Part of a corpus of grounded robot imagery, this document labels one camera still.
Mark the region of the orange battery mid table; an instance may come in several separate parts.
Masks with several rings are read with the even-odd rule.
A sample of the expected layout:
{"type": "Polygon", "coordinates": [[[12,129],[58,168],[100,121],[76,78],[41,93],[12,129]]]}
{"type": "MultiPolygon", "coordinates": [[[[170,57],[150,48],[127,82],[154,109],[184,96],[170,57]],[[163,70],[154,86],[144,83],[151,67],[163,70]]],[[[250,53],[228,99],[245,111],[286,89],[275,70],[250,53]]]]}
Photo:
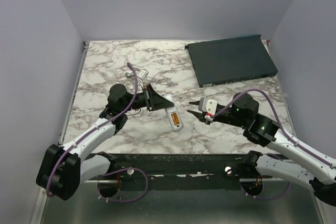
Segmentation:
{"type": "Polygon", "coordinates": [[[174,126],[180,127],[180,124],[181,124],[180,119],[176,112],[171,113],[171,118],[172,118],[174,126]]]}

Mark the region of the white remote control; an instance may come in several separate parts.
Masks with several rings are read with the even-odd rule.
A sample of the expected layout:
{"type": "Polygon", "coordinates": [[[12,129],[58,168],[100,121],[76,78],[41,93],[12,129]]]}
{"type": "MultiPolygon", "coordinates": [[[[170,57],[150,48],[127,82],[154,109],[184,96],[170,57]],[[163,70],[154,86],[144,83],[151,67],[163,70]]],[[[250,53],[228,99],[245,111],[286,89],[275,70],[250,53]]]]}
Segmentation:
{"type": "Polygon", "coordinates": [[[169,107],[167,109],[165,109],[165,113],[167,115],[167,118],[169,120],[169,123],[171,125],[171,128],[174,132],[178,132],[183,128],[183,122],[182,122],[182,118],[180,117],[180,114],[177,110],[177,107],[175,105],[173,96],[171,94],[167,94],[165,96],[165,98],[167,100],[169,100],[170,102],[173,103],[172,107],[169,107]]]}

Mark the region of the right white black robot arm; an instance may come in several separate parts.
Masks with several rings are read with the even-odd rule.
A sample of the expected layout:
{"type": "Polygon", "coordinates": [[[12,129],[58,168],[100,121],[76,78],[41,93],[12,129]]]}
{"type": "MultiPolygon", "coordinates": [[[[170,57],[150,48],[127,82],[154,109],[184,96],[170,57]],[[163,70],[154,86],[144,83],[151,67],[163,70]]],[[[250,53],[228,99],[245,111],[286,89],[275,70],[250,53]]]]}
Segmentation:
{"type": "Polygon", "coordinates": [[[250,151],[250,158],[241,165],[246,177],[259,174],[280,178],[306,188],[320,201],[335,206],[335,159],[290,134],[279,118],[272,120],[260,114],[259,103],[249,93],[250,90],[246,90],[235,94],[226,106],[202,97],[193,102],[198,111],[191,114],[207,125],[220,122],[241,127],[244,137],[250,142],[291,160],[288,163],[250,151]]]}

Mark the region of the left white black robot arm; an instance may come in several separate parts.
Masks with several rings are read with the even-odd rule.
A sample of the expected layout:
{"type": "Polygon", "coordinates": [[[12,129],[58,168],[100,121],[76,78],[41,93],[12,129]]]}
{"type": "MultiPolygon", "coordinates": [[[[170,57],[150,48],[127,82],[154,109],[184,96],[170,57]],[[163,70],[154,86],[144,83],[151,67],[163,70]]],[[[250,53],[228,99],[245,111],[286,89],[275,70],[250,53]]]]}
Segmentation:
{"type": "Polygon", "coordinates": [[[104,179],[112,179],[116,175],[116,166],[107,154],[93,155],[92,152],[124,127],[129,110],[164,109],[169,121],[178,114],[171,94],[161,96],[150,84],[142,90],[141,93],[130,94],[124,85],[113,85],[108,103],[93,126],[62,146],[53,144],[47,148],[36,178],[36,184],[46,190],[47,196],[68,200],[80,183],[99,175],[104,179]]]}

